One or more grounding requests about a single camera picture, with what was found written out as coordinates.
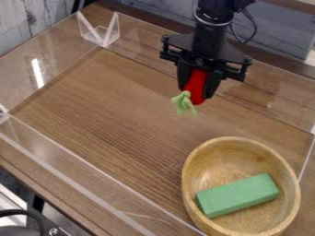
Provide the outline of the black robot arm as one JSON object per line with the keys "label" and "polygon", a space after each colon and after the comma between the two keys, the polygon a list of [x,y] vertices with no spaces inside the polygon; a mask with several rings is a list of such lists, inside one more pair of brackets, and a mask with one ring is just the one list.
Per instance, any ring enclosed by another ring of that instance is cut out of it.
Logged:
{"label": "black robot arm", "polygon": [[247,7],[256,0],[197,0],[193,16],[195,31],[189,34],[161,36],[160,58],[177,67],[180,91],[191,93],[195,105],[215,94],[223,80],[244,81],[252,58],[228,42],[227,33],[232,29],[236,13],[243,13],[257,28]]}

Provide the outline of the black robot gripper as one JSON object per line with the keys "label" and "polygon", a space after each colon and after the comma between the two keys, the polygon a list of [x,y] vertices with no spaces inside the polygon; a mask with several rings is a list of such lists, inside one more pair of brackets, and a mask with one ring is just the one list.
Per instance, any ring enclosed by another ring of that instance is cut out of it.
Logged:
{"label": "black robot gripper", "polygon": [[216,92],[221,80],[244,81],[252,59],[228,43],[227,26],[197,23],[192,33],[163,35],[161,43],[160,58],[177,67],[180,90],[184,90],[193,69],[209,72],[204,88],[207,99]]}

